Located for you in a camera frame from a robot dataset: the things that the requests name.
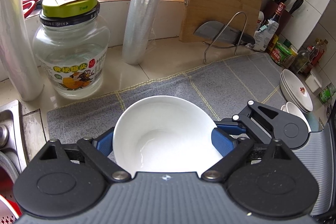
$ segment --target green can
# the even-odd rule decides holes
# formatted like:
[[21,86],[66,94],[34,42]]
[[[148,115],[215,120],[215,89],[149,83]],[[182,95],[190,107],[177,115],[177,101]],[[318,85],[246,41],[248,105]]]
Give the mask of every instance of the green can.
[[277,42],[269,55],[276,64],[281,66],[292,53],[285,45]]
[[324,90],[319,93],[319,98],[322,104],[326,103],[336,92],[336,88],[332,83],[327,85]]

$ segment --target gray placemat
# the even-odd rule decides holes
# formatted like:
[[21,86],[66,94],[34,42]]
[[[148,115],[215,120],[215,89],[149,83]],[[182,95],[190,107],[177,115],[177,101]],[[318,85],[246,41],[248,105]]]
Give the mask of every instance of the gray placemat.
[[47,113],[49,135],[62,143],[95,138],[115,126],[127,107],[154,95],[186,99],[217,121],[239,113],[248,100],[280,108],[286,103],[279,87],[281,71],[261,52],[212,62],[51,110]]

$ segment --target knife block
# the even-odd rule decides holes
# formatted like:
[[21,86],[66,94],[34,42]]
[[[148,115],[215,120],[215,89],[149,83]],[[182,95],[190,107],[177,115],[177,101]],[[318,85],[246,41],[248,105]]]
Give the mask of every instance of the knife block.
[[[275,13],[278,6],[279,4],[275,3],[273,0],[269,0],[264,10],[262,11],[264,13],[264,18],[265,19],[270,18]],[[279,27],[275,32],[276,35],[279,35],[283,31],[283,29],[286,27],[287,23],[290,21],[292,17],[293,16],[286,10],[282,12],[282,15],[279,20]]]

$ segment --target plastic wrap roll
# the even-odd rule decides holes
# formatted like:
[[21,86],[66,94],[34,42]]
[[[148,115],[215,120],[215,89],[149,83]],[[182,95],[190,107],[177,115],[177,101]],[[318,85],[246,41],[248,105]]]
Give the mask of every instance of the plastic wrap roll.
[[135,65],[142,62],[159,1],[131,0],[122,52],[126,63]]
[[22,11],[22,0],[0,0],[0,59],[22,100],[34,100],[43,83]]

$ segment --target small white bowl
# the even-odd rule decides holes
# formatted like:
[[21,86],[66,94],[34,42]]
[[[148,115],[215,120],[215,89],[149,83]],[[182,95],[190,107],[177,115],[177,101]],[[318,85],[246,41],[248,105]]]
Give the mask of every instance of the small white bowl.
[[140,172],[203,172],[223,157],[212,145],[214,121],[193,103],[152,96],[126,109],[115,125],[117,164]]
[[293,104],[295,104],[302,112],[305,112],[305,113],[309,113],[307,110],[303,109],[302,106],[300,106],[300,104],[298,103],[298,101],[294,98],[293,95],[290,94],[290,92],[288,91],[288,89],[286,88],[284,82],[283,82],[283,79],[281,78],[280,80],[280,88],[281,88],[281,91],[285,97],[285,99],[288,101],[288,102],[292,102]]
[[311,132],[311,128],[309,126],[309,123],[306,119],[306,117],[303,115],[303,113],[300,111],[300,109],[293,104],[292,102],[287,102],[286,103],[286,110],[288,113],[293,114],[295,116],[300,117],[302,120],[304,120],[304,122],[306,123],[307,127],[308,127],[308,132]]
[[306,87],[301,80],[290,70],[284,69],[282,71],[283,79],[288,85],[289,90],[300,102],[300,104],[307,110],[313,111],[313,103]]

